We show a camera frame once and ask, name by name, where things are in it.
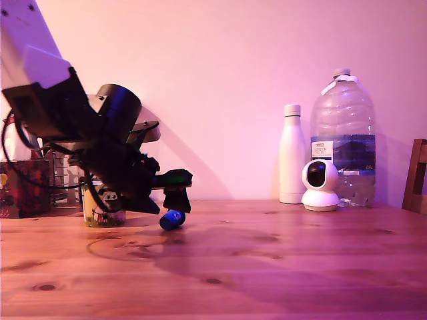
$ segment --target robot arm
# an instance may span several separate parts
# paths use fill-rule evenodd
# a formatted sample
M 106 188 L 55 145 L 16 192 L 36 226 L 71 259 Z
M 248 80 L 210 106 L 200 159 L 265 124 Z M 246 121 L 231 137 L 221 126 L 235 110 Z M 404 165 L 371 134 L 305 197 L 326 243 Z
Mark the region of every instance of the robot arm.
M 88 96 L 34 1 L 2 0 L 1 14 L 1 86 L 16 127 L 52 144 L 74 143 L 69 164 L 85 171 L 89 188 L 92 173 L 120 195 L 121 209 L 157 214 L 149 195 L 163 189 L 164 207 L 190 212 L 185 188 L 192 174 L 156 175 L 158 162 L 139 152 L 143 142 L 159 139 L 159 129 L 157 121 L 135 124 L 138 97 L 119 85 Z

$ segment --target red box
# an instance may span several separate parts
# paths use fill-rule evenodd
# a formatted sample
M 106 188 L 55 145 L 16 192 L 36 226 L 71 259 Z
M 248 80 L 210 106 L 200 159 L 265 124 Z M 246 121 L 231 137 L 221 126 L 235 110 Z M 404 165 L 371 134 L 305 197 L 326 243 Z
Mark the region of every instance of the red box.
M 31 180 L 49 185 L 49 161 L 28 160 L 14 162 Z M 20 178 L 10 164 L 0 164 L 0 218 L 25 218 L 47 212 L 51 208 L 50 190 L 36 187 Z

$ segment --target white insulated bottle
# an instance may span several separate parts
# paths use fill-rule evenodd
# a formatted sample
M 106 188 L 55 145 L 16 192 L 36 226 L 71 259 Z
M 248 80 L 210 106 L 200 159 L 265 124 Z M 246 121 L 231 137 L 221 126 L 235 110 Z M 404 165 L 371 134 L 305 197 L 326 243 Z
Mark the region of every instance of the white insulated bottle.
M 285 105 L 285 124 L 280 140 L 280 202 L 301 203 L 306 187 L 301 172 L 306 165 L 306 144 L 301 128 L 301 107 Z

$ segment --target white security camera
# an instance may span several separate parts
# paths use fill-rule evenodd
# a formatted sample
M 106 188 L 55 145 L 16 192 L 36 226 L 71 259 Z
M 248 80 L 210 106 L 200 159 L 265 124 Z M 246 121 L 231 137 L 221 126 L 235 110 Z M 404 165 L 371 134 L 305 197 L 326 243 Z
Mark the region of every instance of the white security camera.
M 338 182 L 338 171 L 329 160 L 310 161 L 302 169 L 302 182 L 307 191 L 302 196 L 302 203 L 307 210 L 333 211 L 340 200 L 333 191 Z

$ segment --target small blue object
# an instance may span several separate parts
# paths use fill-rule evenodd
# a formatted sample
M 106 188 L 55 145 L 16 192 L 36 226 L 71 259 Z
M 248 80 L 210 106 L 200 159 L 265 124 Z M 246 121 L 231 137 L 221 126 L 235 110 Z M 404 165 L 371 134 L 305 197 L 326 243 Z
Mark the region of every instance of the small blue object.
M 165 230 L 174 230 L 182 225 L 185 221 L 185 213 L 177 210 L 168 210 L 160 219 L 160 227 Z

